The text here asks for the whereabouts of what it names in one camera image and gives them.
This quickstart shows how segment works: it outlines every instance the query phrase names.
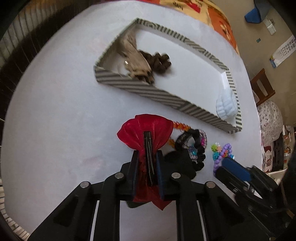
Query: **white table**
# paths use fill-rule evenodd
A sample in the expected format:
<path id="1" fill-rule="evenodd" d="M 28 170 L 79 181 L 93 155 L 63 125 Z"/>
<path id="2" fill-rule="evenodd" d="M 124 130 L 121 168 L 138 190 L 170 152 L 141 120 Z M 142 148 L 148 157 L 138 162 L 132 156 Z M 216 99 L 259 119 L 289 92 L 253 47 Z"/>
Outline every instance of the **white table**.
<path id="1" fill-rule="evenodd" d="M 95 61 L 137 17 L 187 36 L 231 69 L 242 132 L 230 135 L 162 104 L 97 83 Z M 9 216 L 31 233 L 80 182 L 100 182 L 119 171 L 133 151 L 116 133 L 125 121 L 142 113 L 162 115 L 206 132 L 205 167 L 194 181 L 213 180 L 226 189 L 212 174 L 210 145 L 215 142 L 230 142 L 242 165 L 261 167 L 259 117 L 244 63 L 233 47 L 209 26 L 175 10 L 137 1 L 104 3 L 86 9 L 61 28 L 17 86 L 7 112 L 1 154 Z M 129 209 L 123 202 L 120 236 L 121 241 L 176 240 L 174 203 L 160 211 L 151 203 Z"/>

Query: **light switch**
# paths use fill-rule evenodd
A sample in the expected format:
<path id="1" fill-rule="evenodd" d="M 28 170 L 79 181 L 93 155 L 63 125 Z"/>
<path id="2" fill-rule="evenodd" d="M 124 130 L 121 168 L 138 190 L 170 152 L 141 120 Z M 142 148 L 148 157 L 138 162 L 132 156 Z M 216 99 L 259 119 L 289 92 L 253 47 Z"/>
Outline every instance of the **light switch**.
<path id="1" fill-rule="evenodd" d="M 270 19 L 265 18 L 263 20 L 263 22 L 264 22 L 265 26 L 267 27 L 267 30 L 269 31 L 269 33 L 271 35 L 273 35 L 276 32 L 276 29 L 275 29 L 273 23 L 270 21 Z"/>

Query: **black and white striped box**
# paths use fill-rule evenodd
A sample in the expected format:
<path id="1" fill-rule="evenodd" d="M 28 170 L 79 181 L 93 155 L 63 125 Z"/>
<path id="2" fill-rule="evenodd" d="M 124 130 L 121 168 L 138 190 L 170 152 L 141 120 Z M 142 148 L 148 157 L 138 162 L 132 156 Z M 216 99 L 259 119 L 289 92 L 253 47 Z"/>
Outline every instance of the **black and white striped box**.
<path id="1" fill-rule="evenodd" d="M 218 67 L 220 70 L 225 72 L 229 87 L 233 90 L 237 105 L 238 105 L 238 113 L 235 117 L 235 124 L 231 124 L 227 121 L 220 119 L 217 115 L 210 113 L 209 111 L 203 109 L 196 104 L 190 103 L 189 101 L 173 95 L 165 90 L 158 89 L 155 86 L 149 85 L 144 81 L 140 81 L 138 79 L 133 79 L 128 75 L 123 75 L 116 73 L 111 70 L 107 70 L 104 68 L 104 63 L 108 61 L 110 55 L 117 51 L 118 40 L 119 38 L 127 31 L 127 29 L 139 27 L 150 32 L 153 32 L 157 35 L 165 37 L 169 40 L 172 40 L 178 45 L 194 52 L 197 51 L 199 55 L 202 55 L 202 58 L 207 58 L 207 61 L 214 65 L 216 68 Z M 99 83 L 112 85 L 114 87 L 124 89 L 131 93 L 136 93 L 140 96 L 147 97 L 151 100 L 160 102 L 164 105 L 170 106 L 176 110 L 179 110 L 187 115 L 196 117 L 200 120 L 203 120 L 214 127 L 217 127 L 221 130 L 224 130 L 230 134 L 235 132 L 239 132 L 242 130 L 242 118 L 241 118 L 241 111 L 239 106 L 239 100 L 237 96 L 237 91 L 235 88 L 234 81 L 232 79 L 231 72 L 229 68 L 224 65 L 219 59 L 217 59 L 214 55 L 210 52 L 202 48 L 200 45 L 196 44 L 195 42 L 191 41 L 187 37 L 175 32 L 171 29 L 168 29 L 164 26 L 161 26 L 156 23 L 149 22 L 143 19 L 135 19 L 129 26 L 127 26 L 115 39 L 109 47 L 103 52 L 100 56 L 98 61 L 94 66 L 94 72 L 96 79 Z"/>

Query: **metal screw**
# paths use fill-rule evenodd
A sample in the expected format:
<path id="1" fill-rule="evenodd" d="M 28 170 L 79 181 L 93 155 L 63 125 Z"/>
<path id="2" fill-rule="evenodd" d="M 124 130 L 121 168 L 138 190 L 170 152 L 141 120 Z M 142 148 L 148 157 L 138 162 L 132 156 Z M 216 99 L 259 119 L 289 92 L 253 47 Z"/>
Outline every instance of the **metal screw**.
<path id="1" fill-rule="evenodd" d="M 89 186 L 89 182 L 87 182 L 87 181 L 80 183 L 80 187 L 82 187 L 82 188 L 87 188 L 88 186 Z"/>
<path id="2" fill-rule="evenodd" d="M 115 174 L 115 178 L 117 178 L 117 179 L 121 179 L 123 177 L 124 177 L 124 174 L 121 173 L 121 172 L 118 172 L 118 173 Z"/>
<path id="3" fill-rule="evenodd" d="M 174 178 L 174 179 L 178 179 L 178 178 L 180 178 L 180 177 L 181 177 L 181 174 L 178 173 L 178 172 L 174 172 L 174 173 L 172 174 L 172 178 Z"/>
<path id="4" fill-rule="evenodd" d="M 208 188 L 214 188 L 216 184 L 214 182 L 207 182 L 207 187 Z"/>

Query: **colorful flower bead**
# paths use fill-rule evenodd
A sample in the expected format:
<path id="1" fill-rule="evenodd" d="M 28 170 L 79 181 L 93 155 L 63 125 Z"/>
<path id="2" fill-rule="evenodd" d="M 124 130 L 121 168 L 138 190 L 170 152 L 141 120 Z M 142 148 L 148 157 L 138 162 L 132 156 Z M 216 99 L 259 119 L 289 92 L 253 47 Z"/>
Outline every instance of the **colorful flower bead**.
<path id="1" fill-rule="evenodd" d="M 220 145 L 217 146 L 217 152 L 221 152 L 222 151 L 222 147 Z"/>
<path id="2" fill-rule="evenodd" d="M 219 152 L 214 152 L 213 153 L 213 160 L 215 161 L 215 160 L 217 160 L 218 159 L 218 157 L 219 157 Z"/>
<path id="3" fill-rule="evenodd" d="M 216 144 L 211 145 L 211 149 L 213 152 L 217 151 L 217 145 Z"/>

